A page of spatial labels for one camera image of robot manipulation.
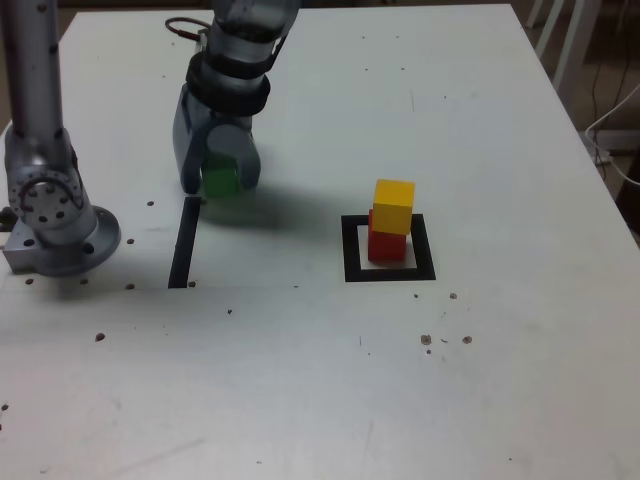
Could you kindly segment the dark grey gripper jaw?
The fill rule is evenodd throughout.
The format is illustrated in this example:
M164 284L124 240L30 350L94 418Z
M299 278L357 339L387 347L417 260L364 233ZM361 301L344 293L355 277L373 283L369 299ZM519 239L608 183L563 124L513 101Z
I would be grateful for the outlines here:
M196 194L201 185L201 166L210 125L209 108L183 85L174 115L172 139L179 180L189 195Z

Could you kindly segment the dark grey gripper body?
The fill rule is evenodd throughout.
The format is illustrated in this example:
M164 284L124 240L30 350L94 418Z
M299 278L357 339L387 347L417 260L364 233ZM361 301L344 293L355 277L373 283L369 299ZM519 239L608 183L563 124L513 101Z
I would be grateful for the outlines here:
M188 124L193 128L205 125L233 124L251 129L254 100L225 89L192 88L187 86Z

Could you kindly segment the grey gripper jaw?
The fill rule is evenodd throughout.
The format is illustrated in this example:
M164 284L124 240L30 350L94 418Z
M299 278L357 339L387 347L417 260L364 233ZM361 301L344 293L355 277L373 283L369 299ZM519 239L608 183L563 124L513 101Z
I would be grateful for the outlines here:
M261 160L250 131L232 124L221 124L210 131L206 145L216 163L233 168L242 190L257 186Z

